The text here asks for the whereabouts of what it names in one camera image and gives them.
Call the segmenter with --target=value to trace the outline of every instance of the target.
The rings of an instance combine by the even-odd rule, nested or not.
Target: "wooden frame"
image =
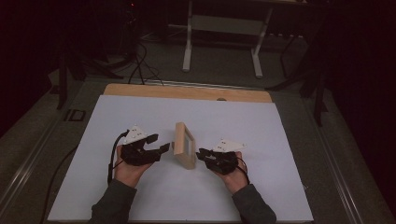
[[[183,122],[176,124],[174,156],[188,170],[195,168],[195,140]]]

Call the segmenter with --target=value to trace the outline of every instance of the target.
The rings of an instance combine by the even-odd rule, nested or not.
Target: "gray carpet floor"
[[[147,48],[142,73],[144,79],[149,78],[148,84],[161,84],[160,78],[165,85],[220,85],[264,90],[266,86],[285,80],[279,54],[286,40],[281,37],[269,36],[263,43],[260,53],[264,72],[262,79],[254,77],[249,48],[212,48],[200,46],[199,41],[192,49],[191,70],[184,73],[181,71],[184,46],[179,43],[142,41]],[[297,66],[305,49],[306,44],[302,40],[292,45],[285,55],[288,71]],[[139,48],[139,55],[144,55],[144,52],[143,48]],[[1,223],[39,223],[51,176],[62,158],[78,144],[99,95],[108,83],[128,82],[135,67],[132,64],[116,70],[124,79],[102,77],[89,68],[89,76],[84,82],[70,77],[69,98],[64,110],[56,110],[57,95],[48,93],[0,139],[0,192],[5,192],[12,183],[14,174],[32,148],[42,147],[33,171],[24,187],[15,192],[17,197],[8,204],[8,209],[0,218]],[[132,83],[139,82],[138,75],[135,75]],[[278,108],[298,171],[306,186],[305,193],[315,223],[395,223],[332,94],[325,92],[324,104],[328,112],[322,113],[323,127],[319,128],[312,116],[314,99],[301,98],[298,93],[300,86],[301,83],[296,83],[282,91],[271,91],[270,94]],[[84,110],[87,116],[83,121],[65,121],[67,109]],[[71,160],[72,157],[64,162],[54,179],[46,214],[50,211]],[[339,182],[343,182],[347,192],[350,192],[358,214],[351,216],[346,209],[348,202],[343,201],[346,189],[340,189]]]

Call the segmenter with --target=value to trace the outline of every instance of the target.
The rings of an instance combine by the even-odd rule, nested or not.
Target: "gray sleeve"
[[[265,203],[254,185],[250,184],[233,195],[233,203],[238,209],[242,221],[248,224],[276,223],[276,214]]]
[[[136,192],[136,189],[113,179],[103,197],[92,207],[92,218],[88,223],[127,223]]]

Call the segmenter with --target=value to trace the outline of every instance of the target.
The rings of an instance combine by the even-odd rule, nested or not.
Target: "person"
[[[128,222],[129,211],[137,192],[135,187],[140,177],[152,164],[132,166],[122,162],[121,148],[122,146],[117,147],[118,158],[114,179],[110,182],[103,197],[92,207],[92,218],[89,220],[89,224]],[[242,153],[236,152],[236,156],[240,159],[238,166],[246,172],[247,167],[242,161]],[[276,223],[276,214],[265,203],[254,185],[248,183],[247,177],[241,170],[235,169],[227,175],[213,173],[221,178],[225,187],[231,192],[233,203],[239,211],[243,223]]]

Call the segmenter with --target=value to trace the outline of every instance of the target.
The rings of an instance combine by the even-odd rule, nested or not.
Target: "white table leg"
[[[262,67],[260,66],[259,52],[262,47],[262,41],[264,40],[265,32],[267,31],[268,22],[270,21],[273,9],[270,7],[265,16],[265,21],[262,23],[262,29],[259,35],[259,41],[255,49],[251,50],[251,58],[253,61],[254,72],[257,78],[262,78]]]
[[[191,63],[191,17],[192,17],[192,1],[189,1],[189,17],[187,20],[187,44],[186,50],[184,51],[184,61],[183,61],[183,72],[190,72]]]

